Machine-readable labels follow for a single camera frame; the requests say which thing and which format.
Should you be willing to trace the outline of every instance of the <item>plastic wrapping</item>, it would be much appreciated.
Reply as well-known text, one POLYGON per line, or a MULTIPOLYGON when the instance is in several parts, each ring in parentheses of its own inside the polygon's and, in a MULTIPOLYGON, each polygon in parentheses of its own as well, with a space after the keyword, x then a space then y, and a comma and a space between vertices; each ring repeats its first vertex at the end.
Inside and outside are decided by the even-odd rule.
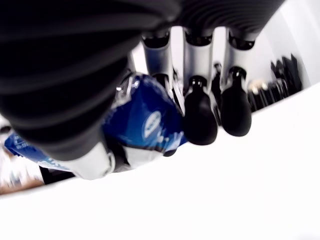
MULTIPOLYGON (((179 108, 154 78, 140 73, 132 73, 116 88, 114 102, 101 128, 105 136, 123 146, 132 169, 186 142, 179 108)), ((41 167, 68 171, 61 161, 46 156, 16 133, 4 145, 14 155, 28 158, 41 167)))

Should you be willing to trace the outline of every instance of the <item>blue packaging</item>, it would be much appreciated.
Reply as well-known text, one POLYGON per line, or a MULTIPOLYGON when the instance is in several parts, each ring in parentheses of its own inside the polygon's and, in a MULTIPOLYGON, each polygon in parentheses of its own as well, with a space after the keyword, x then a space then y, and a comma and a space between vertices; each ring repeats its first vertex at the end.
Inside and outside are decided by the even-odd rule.
MULTIPOLYGON (((107 136, 123 145, 132 168, 186 142, 179 108, 154 78, 140 73, 132 73, 117 87, 101 127, 107 136)), ((68 171, 16 133, 11 134, 4 145, 14 155, 30 159, 41 167, 68 171)))

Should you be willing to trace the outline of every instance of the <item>white floor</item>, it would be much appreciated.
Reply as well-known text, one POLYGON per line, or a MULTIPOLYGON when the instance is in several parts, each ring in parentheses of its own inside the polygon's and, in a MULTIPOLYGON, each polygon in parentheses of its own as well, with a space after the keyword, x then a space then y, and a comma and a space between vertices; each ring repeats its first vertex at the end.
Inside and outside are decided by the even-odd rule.
POLYGON ((253 116, 243 138, 103 179, 0 200, 6 239, 320 239, 320 85, 253 116))

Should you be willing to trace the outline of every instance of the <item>black rubber cap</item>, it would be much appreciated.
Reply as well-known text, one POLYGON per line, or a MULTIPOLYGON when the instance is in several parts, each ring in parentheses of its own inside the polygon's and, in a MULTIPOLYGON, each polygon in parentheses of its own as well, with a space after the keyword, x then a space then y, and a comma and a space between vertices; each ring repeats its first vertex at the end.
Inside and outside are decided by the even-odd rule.
POLYGON ((221 124, 235 137, 245 136, 251 127, 251 107, 242 89, 229 88, 221 95, 221 124))
POLYGON ((215 115, 211 111, 210 98, 203 91, 193 91, 184 102, 183 131, 186 139, 195 145, 212 144, 218 133, 215 115))
POLYGON ((164 154, 163 154, 163 156, 164 157, 171 157, 173 154, 175 154, 176 153, 176 151, 177 151, 177 149, 174 149, 174 150, 170 150, 170 151, 166 151, 164 154))

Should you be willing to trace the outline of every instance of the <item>white logo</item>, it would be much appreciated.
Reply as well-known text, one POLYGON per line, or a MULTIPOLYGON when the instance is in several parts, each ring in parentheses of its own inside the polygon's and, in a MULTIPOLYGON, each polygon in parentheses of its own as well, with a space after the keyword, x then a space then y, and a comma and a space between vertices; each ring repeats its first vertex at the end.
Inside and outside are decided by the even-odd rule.
POLYGON ((150 136, 150 134, 159 126, 161 122, 161 113, 159 111, 154 111, 150 114, 145 122, 144 126, 144 138, 150 136))

